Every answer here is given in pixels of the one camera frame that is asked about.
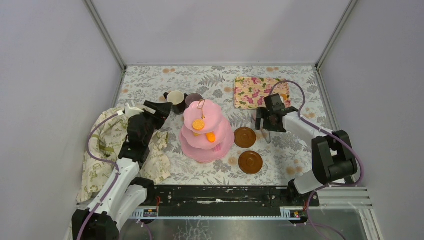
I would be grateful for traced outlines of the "floral yellow tray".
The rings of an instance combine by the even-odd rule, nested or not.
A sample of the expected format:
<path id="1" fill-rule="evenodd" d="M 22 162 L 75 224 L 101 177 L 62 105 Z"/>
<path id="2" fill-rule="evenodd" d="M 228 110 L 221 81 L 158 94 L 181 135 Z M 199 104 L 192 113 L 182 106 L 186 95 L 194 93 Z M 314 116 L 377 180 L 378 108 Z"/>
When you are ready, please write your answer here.
<path id="1" fill-rule="evenodd" d="M 234 106 L 238 109 L 253 110 L 265 107 L 265 97 L 279 78 L 238 76 L 234 80 Z"/>

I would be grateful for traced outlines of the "brown wooden saucer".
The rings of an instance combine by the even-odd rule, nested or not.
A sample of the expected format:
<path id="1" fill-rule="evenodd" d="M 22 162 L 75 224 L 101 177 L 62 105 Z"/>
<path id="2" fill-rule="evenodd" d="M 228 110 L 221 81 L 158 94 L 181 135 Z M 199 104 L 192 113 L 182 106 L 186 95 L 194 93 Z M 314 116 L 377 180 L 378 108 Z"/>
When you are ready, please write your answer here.
<path id="1" fill-rule="evenodd" d="M 256 133 L 249 127 L 240 127 L 234 131 L 234 143 L 240 148 L 250 148 L 256 140 Z"/>
<path id="2" fill-rule="evenodd" d="M 239 168 L 246 174 L 257 174 L 263 167 L 262 157 L 255 151 L 245 151 L 238 158 Z"/>

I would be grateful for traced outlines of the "black mug white inside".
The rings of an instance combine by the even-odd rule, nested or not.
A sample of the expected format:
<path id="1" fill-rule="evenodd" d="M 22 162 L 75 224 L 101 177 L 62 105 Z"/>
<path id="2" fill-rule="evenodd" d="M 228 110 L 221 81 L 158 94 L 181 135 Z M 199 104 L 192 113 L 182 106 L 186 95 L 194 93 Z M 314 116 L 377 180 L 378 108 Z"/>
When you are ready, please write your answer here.
<path id="1" fill-rule="evenodd" d="M 172 111 L 176 115 L 180 115 L 184 113 L 187 107 L 186 98 L 188 97 L 188 94 L 178 90 L 174 90 L 171 92 L 165 92 L 163 96 L 168 103 L 172 103 Z"/>

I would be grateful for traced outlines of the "dark purple cup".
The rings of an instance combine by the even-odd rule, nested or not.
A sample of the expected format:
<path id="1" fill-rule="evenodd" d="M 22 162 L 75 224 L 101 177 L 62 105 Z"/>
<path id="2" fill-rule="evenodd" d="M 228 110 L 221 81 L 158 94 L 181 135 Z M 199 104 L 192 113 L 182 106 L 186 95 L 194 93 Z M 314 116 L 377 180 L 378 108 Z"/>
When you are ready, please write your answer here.
<path id="1" fill-rule="evenodd" d="M 188 108 L 193 102 L 198 102 L 203 99 L 203 96 L 199 93 L 191 93 L 185 97 L 185 105 Z"/>

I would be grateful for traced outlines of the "orange fish shaped cookie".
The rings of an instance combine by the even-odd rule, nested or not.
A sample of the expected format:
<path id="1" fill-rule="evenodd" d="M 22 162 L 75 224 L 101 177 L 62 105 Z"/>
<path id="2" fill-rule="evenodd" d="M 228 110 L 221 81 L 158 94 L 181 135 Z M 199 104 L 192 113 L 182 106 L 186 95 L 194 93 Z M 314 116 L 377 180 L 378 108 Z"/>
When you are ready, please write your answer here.
<path id="1" fill-rule="evenodd" d="M 207 140 L 210 143 L 214 143 L 216 141 L 216 136 L 215 136 L 215 134 L 213 132 L 208 132 L 205 135 L 206 135 Z"/>

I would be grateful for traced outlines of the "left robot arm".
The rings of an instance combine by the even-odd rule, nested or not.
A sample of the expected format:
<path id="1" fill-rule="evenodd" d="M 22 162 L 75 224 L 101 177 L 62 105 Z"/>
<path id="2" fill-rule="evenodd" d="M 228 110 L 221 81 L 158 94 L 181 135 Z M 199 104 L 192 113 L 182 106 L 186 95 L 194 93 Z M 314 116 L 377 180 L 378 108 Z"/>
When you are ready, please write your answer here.
<path id="1" fill-rule="evenodd" d="M 93 125 L 83 159 L 82 191 L 88 202 L 72 216 L 75 240 L 117 240 L 124 223 L 139 205 L 159 201 L 154 187 L 170 176 L 163 150 L 168 133 L 162 126 L 171 103 L 145 101 L 104 111 Z"/>

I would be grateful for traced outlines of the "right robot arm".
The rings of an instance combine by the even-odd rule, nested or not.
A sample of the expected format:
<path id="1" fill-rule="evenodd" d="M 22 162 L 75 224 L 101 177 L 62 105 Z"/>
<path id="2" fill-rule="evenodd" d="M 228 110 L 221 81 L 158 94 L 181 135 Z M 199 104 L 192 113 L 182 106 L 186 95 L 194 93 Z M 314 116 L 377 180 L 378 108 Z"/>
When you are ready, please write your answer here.
<path id="1" fill-rule="evenodd" d="M 264 107 L 256 109 L 256 130 L 276 133 L 290 132 L 303 140 L 311 149 L 311 170 L 291 180 L 287 185 L 287 201 L 301 205 L 307 194 L 358 172 L 349 135 L 331 131 L 306 120 L 295 107 L 286 107 L 278 94 L 264 98 Z"/>

